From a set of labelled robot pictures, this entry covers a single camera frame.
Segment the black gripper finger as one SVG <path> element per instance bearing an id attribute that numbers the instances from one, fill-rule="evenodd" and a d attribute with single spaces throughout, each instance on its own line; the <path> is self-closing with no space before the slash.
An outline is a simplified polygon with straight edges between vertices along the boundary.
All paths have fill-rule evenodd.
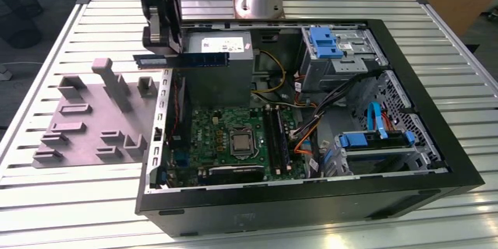
<path id="1" fill-rule="evenodd" d="M 146 49 L 169 47 L 170 44 L 170 5 L 167 0 L 141 0 L 147 26 L 143 29 Z"/>
<path id="2" fill-rule="evenodd" d="M 182 8 L 181 0 L 169 0 L 169 18 L 171 29 L 171 47 L 177 53 L 183 52 L 182 45 Z"/>

